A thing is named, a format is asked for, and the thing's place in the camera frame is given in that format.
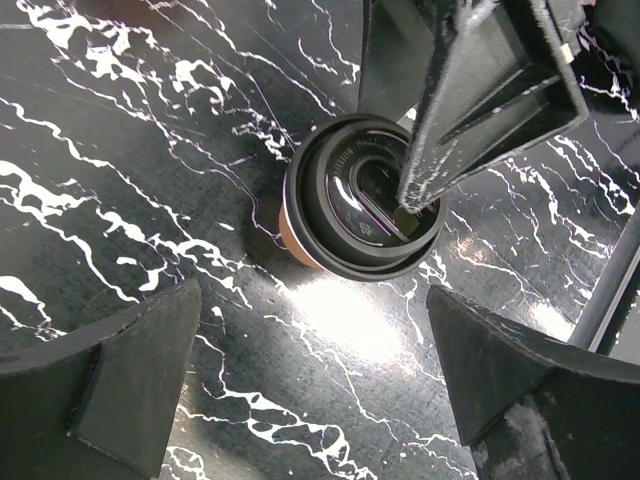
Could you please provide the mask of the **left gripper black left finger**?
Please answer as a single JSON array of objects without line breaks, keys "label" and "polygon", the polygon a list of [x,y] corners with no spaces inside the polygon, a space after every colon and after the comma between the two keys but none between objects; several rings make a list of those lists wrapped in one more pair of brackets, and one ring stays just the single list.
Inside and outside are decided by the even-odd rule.
[{"label": "left gripper black left finger", "polygon": [[190,279],[2,355],[2,478],[158,478],[201,309]]}]

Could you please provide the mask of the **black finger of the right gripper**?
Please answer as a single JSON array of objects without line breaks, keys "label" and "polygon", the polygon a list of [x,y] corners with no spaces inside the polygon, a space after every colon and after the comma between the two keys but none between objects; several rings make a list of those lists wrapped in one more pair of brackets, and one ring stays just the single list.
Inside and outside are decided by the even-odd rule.
[{"label": "black finger of the right gripper", "polygon": [[417,212],[588,115],[571,67],[578,1],[437,1],[398,201]]},{"label": "black finger of the right gripper", "polygon": [[363,3],[357,111],[398,121],[422,98],[433,51],[435,3]]}]

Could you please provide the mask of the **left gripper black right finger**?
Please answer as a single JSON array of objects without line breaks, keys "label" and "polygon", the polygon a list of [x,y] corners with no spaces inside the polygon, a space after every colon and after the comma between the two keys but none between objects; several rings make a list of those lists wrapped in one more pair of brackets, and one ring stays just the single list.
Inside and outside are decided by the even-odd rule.
[{"label": "left gripper black right finger", "polygon": [[426,306],[462,445],[481,479],[636,479],[639,368],[444,287]]}]

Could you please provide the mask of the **single paper cup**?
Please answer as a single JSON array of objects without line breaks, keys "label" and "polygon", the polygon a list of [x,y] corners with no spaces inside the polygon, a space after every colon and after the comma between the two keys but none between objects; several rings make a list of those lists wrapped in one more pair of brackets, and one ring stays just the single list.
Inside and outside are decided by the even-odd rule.
[{"label": "single paper cup", "polygon": [[279,230],[282,241],[289,253],[301,264],[315,269],[321,266],[308,254],[294,235],[290,222],[286,214],[285,204],[282,204],[279,211]]}]

